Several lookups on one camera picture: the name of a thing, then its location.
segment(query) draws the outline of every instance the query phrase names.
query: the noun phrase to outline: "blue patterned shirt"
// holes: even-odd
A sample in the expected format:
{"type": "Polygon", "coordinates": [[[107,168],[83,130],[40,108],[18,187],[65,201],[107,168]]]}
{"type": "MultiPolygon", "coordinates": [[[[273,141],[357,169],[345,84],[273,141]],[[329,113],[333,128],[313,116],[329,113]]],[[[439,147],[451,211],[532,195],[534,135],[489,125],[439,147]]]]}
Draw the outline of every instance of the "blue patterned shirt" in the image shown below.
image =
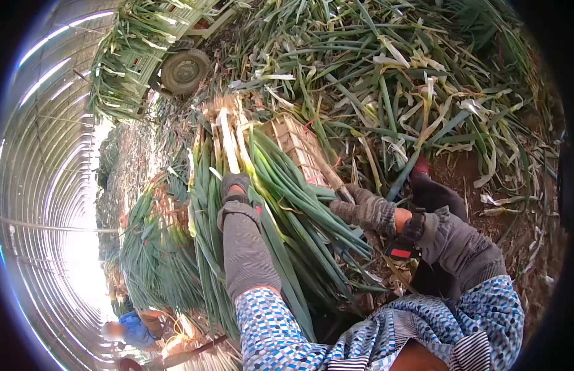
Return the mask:
{"type": "Polygon", "coordinates": [[[408,295],[353,325],[335,345],[309,343],[283,299],[254,288],[236,301],[245,370],[388,370],[413,338],[456,370],[506,370],[522,342],[524,311],[500,275],[451,301],[408,295]]]}

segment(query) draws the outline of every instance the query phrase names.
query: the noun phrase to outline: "blue jacket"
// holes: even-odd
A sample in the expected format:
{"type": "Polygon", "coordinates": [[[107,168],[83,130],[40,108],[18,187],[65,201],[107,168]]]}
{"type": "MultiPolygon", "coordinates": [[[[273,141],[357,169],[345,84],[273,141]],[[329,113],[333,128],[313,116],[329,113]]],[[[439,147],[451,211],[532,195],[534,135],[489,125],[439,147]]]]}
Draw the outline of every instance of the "blue jacket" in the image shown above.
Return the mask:
{"type": "Polygon", "coordinates": [[[121,324],[126,326],[124,333],[124,343],[135,348],[143,349],[152,345],[155,337],[148,331],[135,311],[128,312],[120,317],[121,324]]]}

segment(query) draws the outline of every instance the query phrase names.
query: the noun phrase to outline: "red tag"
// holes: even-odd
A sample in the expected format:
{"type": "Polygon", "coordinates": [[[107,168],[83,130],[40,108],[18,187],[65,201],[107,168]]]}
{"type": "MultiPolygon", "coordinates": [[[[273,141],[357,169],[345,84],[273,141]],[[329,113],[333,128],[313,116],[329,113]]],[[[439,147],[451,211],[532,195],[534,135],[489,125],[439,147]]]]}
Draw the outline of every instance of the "red tag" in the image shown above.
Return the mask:
{"type": "Polygon", "coordinates": [[[399,249],[392,249],[390,255],[400,256],[401,258],[409,258],[410,251],[407,250],[399,250],[399,249]]]}

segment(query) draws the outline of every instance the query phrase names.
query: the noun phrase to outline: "tire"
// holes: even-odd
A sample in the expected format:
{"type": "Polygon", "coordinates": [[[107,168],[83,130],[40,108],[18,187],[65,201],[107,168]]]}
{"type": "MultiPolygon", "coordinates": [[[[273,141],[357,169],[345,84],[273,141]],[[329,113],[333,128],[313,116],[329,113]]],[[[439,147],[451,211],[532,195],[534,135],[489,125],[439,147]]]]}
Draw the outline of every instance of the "tire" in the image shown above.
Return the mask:
{"type": "Polygon", "coordinates": [[[168,57],[161,67],[161,82],[173,94],[192,93],[210,69],[209,57],[200,49],[190,49],[168,57]]]}

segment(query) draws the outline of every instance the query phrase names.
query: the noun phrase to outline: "shoe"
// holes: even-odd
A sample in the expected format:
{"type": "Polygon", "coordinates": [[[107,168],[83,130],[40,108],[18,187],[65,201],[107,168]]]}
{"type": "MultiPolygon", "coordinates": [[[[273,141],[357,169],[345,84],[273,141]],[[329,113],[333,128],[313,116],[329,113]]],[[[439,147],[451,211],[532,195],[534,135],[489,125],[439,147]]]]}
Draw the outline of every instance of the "shoe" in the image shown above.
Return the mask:
{"type": "Polygon", "coordinates": [[[427,165],[427,159],[425,159],[423,153],[419,155],[419,158],[417,159],[417,162],[415,163],[413,170],[410,171],[409,174],[410,181],[412,182],[413,179],[416,179],[417,176],[419,176],[422,173],[425,173],[427,176],[429,176],[429,167],[427,165]]]}

